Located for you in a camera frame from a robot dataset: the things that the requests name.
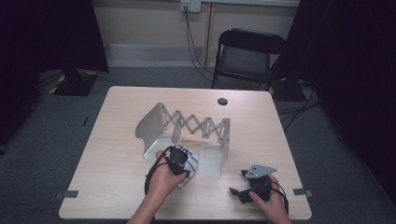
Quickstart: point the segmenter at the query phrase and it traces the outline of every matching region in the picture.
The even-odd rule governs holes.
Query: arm
[[[158,151],[155,155],[158,158],[162,153],[162,151]],[[186,178],[185,174],[174,175],[169,169],[169,166],[167,164],[162,165],[163,163],[166,163],[165,158],[160,160],[158,168],[155,170],[149,182],[148,194],[127,224],[151,223],[151,220],[154,218],[161,205],[163,205],[166,197]]]
[[[269,175],[273,184],[273,189],[279,189],[277,184],[277,179],[273,175]],[[257,195],[255,192],[251,191],[249,193],[250,198],[260,207],[264,215],[268,220],[274,224],[291,224],[288,214],[286,213],[285,204],[283,204],[282,197],[280,194],[271,191],[270,199],[265,202]]]

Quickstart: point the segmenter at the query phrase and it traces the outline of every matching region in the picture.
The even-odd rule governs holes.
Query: wall outlet
[[[201,2],[181,0],[180,11],[201,12]]]

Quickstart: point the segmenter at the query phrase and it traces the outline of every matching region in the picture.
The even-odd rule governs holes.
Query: light wood tabletop
[[[219,105],[218,99],[228,100]],[[144,142],[134,132],[139,121],[159,102],[197,118],[231,121],[230,145],[221,177],[195,175],[165,201],[157,219],[265,219],[255,203],[241,204],[229,188],[248,189],[240,171],[252,164],[275,167],[274,176],[286,191],[290,218],[305,220],[311,210],[301,189],[290,148],[271,95],[265,91],[226,91],[112,87],[108,91],[87,146],[64,198],[60,217],[66,219],[128,219],[144,197],[145,175],[152,162],[143,158]]]

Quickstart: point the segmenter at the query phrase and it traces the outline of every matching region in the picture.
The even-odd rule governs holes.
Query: hand
[[[163,152],[160,150],[155,153],[155,156],[159,158],[161,154]],[[177,185],[186,179],[186,175],[186,173],[174,175],[165,158],[162,157],[149,181],[148,196],[161,202],[165,201],[166,197],[175,190]]]
[[[277,179],[273,175],[268,175],[273,184],[273,189],[279,189],[279,185],[275,184],[278,183]],[[268,218],[270,222],[275,224],[284,224],[284,223],[291,223],[288,214],[286,213],[285,204],[283,204],[282,196],[279,193],[271,190],[270,199],[265,202],[257,195],[255,192],[251,191],[249,193],[250,198],[255,202],[264,215]]]

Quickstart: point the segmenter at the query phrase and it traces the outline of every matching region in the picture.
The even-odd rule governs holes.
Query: person's left hand
[[[155,156],[159,158],[161,154],[163,154],[163,152],[160,150],[155,153]],[[149,181],[148,196],[163,202],[166,197],[175,190],[177,185],[185,179],[186,172],[181,175],[174,175],[165,158],[162,157]]]

